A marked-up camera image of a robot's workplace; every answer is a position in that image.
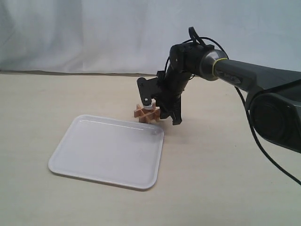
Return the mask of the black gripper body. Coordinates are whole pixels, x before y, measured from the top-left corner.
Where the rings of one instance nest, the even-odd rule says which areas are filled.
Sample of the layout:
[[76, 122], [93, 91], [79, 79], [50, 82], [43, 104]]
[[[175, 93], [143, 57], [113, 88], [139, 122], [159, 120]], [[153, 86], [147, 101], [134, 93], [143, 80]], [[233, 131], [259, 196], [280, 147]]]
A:
[[193, 42], [173, 45], [169, 52], [170, 65], [162, 81], [162, 94], [157, 98], [157, 106], [166, 104], [171, 109], [172, 102], [184, 91], [191, 75], [206, 78], [211, 76], [212, 65], [206, 56], [213, 45]]

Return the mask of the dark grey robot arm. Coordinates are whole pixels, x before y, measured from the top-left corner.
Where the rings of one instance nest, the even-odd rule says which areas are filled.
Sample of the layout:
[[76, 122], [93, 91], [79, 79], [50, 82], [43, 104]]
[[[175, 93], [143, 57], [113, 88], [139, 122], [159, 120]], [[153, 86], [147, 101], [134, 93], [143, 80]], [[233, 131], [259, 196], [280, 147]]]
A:
[[231, 60], [214, 46], [192, 43], [173, 45], [170, 65], [158, 71], [162, 118], [182, 122], [181, 94], [192, 75], [207, 81], [222, 80], [247, 93], [244, 107], [251, 124], [265, 140], [301, 150], [301, 74]]

